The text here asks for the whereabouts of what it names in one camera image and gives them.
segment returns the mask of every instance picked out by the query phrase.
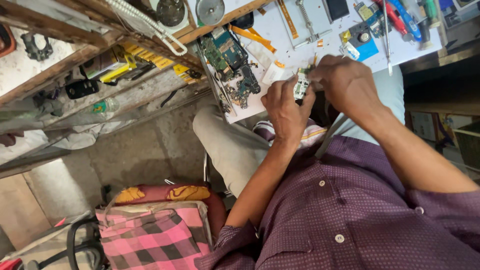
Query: water bottle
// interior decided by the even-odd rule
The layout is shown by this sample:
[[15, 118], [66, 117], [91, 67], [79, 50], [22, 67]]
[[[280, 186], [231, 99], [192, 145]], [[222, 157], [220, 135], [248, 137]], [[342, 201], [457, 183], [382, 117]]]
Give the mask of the water bottle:
[[120, 108], [120, 103], [115, 98], [106, 98], [100, 102], [97, 102], [84, 111], [88, 113], [104, 113], [114, 112]]

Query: red screwdriver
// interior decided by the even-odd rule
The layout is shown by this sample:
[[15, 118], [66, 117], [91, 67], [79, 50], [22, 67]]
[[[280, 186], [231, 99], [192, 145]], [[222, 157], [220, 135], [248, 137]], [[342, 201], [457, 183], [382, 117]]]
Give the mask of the red screwdriver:
[[[380, 7], [382, 7], [382, 0], [374, 0]], [[407, 31], [405, 24], [402, 19], [400, 19], [389, 3], [387, 5], [387, 14], [390, 18], [390, 22], [393, 23], [393, 27], [402, 34], [402, 39], [405, 42], [413, 41], [413, 35]]]

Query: metal disc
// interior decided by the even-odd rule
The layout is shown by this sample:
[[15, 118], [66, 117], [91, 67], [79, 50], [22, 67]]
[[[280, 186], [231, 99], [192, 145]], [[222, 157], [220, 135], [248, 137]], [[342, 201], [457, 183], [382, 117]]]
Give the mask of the metal disc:
[[223, 0], [198, 0], [197, 16], [204, 25], [218, 24], [225, 14]]
[[181, 0], [160, 0], [156, 5], [156, 17], [163, 25], [179, 25], [185, 16], [185, 4]]

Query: metal spudger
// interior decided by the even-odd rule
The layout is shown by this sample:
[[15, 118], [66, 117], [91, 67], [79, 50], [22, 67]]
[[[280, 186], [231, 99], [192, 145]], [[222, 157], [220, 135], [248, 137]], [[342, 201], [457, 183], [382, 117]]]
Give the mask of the metal spudger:
[[[216, 76], [217, 78], [220, 78], [220, 74], [218, 74], [218, 72], [216, 73]], [[232, 109], [232, 113], [235, 115], [235, 116], [238, 116], [237, 115], [237, 112], [235, 111], [235, 109], [233, 108], [233, 105], [232, 105], [232, 100], [230, 99], [230, 95], [227, 93], [227, 91], [225, 90], [225, 88], [223, 87], [223, 83], [220, 81], [220, 83], [216, 80], [216, 78], [214, 77], [213, 78], [213, 81], [216, 83], [216, 85], [218, 86], [218, 88], [220, 88], [220, 92], [222, 92], [223, 96], [225, 97], [225, 99], [227, 100], [227, 103], [228, 103], [228, 106], [230, 106], [230, 108]]]
[[385, 37], [387, 38], [387, 61], [388, 61], [388, 73], [393, 75], [392, 61], [390, 60], [390, 39], [388, 38], [388, 16], [387, 16], [387, 1], [383, 0], [384, 5], [384, 22], [385, 22]]

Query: screwdriver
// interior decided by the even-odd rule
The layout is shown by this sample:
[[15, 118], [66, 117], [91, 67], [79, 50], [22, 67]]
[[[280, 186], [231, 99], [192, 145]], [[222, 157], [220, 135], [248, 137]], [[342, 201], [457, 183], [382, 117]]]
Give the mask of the screwdriver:
[[430, 28], [429, 28], [429, 19], [427, 18], [427, 14], [425, 12], [425, 6], [422, 5], [424, 4], [419, 3], [420, 5], [420, 16], [423, 16], [425, 19], [421, 22], [418, 23], [420, 33], [421, 33], [421, 45], [420, 45], [420, 50], [426, 50], [431, 47], [433, 47], [433, 43], [430, 41]]
[[387, 1], [384, 2], [384, 22], [385, 22], [385, 37], [387, 38], [387, 61], [388, 61], [388, 74], [393, 75], [392, 60], [390, 59], [390, 39], [388, 37], [388, 19], [387, 19]]
[[437, 19], [437, 9], [435, 8], [435, 3], [433, 0], [424, 0], [425, 12], [430, 20], [430, 28], [435, 28], [440, 26], [440, 21]]
[[398, 10], [398, 13], [400, 13], [400, 16], [402, 17], [403, 21], [405, 22], [405, 26], [407, 27], [408, 31], [413, 35], [413, 38], [416, 41], [421, 41], [421, 34], [420, 30], [415, 23], [415, 21], [412, 19], [412, 16], [407, 13], [405, 8], [402, 6], [399, 0], [388, 0], [393, 6], [395, 6], [396, 10]]
[[[375, 0], [377, 4], [383, 6], [382, 0]], [[393, 24], [395, 30], [402, 34], [402, 39], [405, 42], [413, 41], [413, 35], [407, 31], [405, 28], [405, 24], [403, 21], [396, 15], [395, 11], [393, 11], [392, 7], [389, 3], [386, 3], [387, 6], [387, 14], [388, 18], [390, 18], [390, 22]]]

